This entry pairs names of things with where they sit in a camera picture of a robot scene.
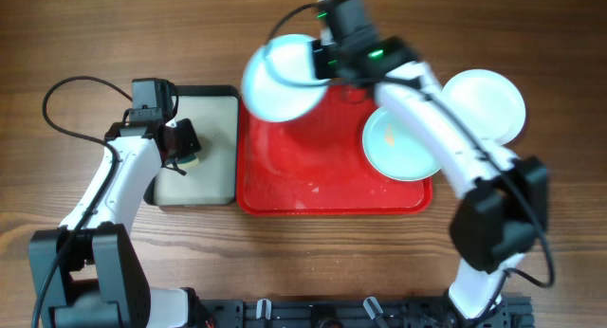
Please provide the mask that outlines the green yellow sponge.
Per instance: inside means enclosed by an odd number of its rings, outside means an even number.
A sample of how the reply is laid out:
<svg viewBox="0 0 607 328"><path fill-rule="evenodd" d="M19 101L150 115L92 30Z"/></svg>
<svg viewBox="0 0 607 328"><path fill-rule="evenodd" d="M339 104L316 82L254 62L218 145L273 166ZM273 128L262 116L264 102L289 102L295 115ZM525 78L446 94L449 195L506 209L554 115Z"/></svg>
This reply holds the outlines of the green yellow sponge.
<svg viewBox="0 0 607 328"><path fill-rule="evenodd" d="M177 162L177 166L180 169L189 169L189 168L197 165L198 163L199 163L199 158L197 157L196 154L192 154L192 155L189 155L187 157L180 159Z"/></svg>

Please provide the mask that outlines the light blue plate front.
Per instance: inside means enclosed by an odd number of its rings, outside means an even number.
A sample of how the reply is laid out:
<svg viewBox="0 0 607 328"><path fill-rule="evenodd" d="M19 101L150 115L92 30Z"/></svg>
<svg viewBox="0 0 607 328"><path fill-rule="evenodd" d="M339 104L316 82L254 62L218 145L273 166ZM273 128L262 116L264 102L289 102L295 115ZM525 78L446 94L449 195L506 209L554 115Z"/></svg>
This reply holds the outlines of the light blue plate front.
<svg viewBox="0 0 607 328"><path fill-rule="evenodd" d="M260 46L245 68L241 91L248 111L266 122L285 122L314 109L328 87L313 76L313 38L287 34Z"/></svg>

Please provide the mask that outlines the light blue plate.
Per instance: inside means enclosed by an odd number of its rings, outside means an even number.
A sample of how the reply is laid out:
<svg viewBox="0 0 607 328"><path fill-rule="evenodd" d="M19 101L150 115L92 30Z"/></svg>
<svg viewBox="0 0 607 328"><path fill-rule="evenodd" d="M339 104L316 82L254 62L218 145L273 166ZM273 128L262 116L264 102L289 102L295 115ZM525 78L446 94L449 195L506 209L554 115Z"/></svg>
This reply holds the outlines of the light blue plate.
<svg viewBox="0 0 607 328"><path fill-rule="evenodd" d="M419 181L441 168L423 143L385 108L378 108L366 121L362 148L376 171L396 181Z"/></svg>
<svg viewBox="0 0 607 328"><path fill-rule="evenodd" d="M260 46L245 68L241 91L248 111L266 122L285 122L314 109L328 87L313 76L313 38L287 34Z"/></svg>

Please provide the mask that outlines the white round plate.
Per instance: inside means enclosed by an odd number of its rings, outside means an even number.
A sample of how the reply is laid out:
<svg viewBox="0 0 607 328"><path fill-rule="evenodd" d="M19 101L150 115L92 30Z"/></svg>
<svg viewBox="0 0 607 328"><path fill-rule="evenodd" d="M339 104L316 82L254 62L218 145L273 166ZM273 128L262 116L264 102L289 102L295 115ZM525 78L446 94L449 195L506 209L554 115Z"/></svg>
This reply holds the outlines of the white round plate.
<svg viewBox="0 0 607 328"><path fill-rule="evenodd" d="M524 128L523 96L509 79L496 72L460 72L444 85L442 95L449 108L480 138L505 145Z"/></svg>

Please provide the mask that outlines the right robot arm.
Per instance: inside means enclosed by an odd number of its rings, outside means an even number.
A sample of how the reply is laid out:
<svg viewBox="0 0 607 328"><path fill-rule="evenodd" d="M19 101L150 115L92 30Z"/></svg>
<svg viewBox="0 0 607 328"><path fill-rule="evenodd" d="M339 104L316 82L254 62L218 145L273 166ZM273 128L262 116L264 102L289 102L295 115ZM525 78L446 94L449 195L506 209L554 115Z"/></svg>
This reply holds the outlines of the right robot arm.
<svg viewBox="0 0 607 328"><path fill-rule="evenodd" d="M371 86L377 104L400 119L435 157L459 198L450 235L462 260L448 296L469 327L490 318L506 278L538 287L555 281L547 232L548 172L475 133L443 92L430 65L396 37L356 53L317 39L309 55L327 84Z"/></svg>

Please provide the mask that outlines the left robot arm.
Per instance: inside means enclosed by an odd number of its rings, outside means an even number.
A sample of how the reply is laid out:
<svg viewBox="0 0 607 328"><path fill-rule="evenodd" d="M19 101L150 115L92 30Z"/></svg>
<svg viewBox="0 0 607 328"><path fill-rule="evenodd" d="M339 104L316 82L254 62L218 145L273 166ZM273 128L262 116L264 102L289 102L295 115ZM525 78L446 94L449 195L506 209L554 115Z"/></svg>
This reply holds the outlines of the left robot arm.
<svg viewBox="0 0 607 328"><path fill-rule="evenodd" d="M192 123L116 122L79 205L28 247L37 293L34 327L185 327L194 307L185 289L149 285L130 231L156 175L200 145Z"/></svg>

